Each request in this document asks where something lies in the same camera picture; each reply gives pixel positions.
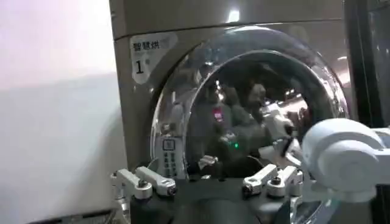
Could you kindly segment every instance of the washing machine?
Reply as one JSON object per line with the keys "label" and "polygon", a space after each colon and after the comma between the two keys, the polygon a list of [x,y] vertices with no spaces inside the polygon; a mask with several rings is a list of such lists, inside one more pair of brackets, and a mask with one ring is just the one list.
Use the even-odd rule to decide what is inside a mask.
{"label": "washing machine", "polygon": [[[357,119],[342,1],[110,5],[129,169],[185,180],[211,155],[241,178],[267,163],[259,149],[274,140],[273,111],[298,140],[321,120]],[[335,204],[309,203],[296,223]]]}

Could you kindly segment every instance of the washer door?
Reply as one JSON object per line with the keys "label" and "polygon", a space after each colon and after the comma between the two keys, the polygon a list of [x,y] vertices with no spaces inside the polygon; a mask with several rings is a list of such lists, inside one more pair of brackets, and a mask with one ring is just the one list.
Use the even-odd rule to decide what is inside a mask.
{"label": "washer door", "polygon": [[[267,121],[275,111],[298,141],[318,121],[348,117],[332,70],[284,33],[246,26],[200,44],[171,74],[155,109],[151,157],[158,173],[188,178],[188,168],[209,155],[229,164],[227,177],[253,175],[269,162],[259,149],[285,137]],[[305,205],[296,222],[324,207]]]}

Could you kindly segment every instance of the label sticker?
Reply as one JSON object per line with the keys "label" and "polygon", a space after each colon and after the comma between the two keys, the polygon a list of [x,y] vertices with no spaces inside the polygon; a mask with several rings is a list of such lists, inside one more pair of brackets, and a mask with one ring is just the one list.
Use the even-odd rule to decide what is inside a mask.
{"label": "label sticker", "polygon": [[174,32],[133,36],[130,39],[130,53],[134,81],[146,83],[158,62],[176,43],[177,35]]}

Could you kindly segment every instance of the white wall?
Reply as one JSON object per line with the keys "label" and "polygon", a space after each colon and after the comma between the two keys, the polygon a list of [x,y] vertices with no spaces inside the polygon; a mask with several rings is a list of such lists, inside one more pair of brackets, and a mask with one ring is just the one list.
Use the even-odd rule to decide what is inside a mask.
{"label": "white wall", "polygon": [[108,0],[0,1],[0,223],[110,207],[115,71]]}

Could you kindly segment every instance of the number 1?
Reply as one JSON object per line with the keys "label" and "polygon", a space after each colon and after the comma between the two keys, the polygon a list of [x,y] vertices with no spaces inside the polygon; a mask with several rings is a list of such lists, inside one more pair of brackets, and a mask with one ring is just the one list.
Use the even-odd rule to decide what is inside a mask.
{"label": "number 1", "polygon": [[144,71],[142,71],[142,69],[141,69],[141,61],[136,61],[136,63],[137,63],[137,66],[138,66],[138,71],[136,72],[137,74],[143,74],[144,73]]}

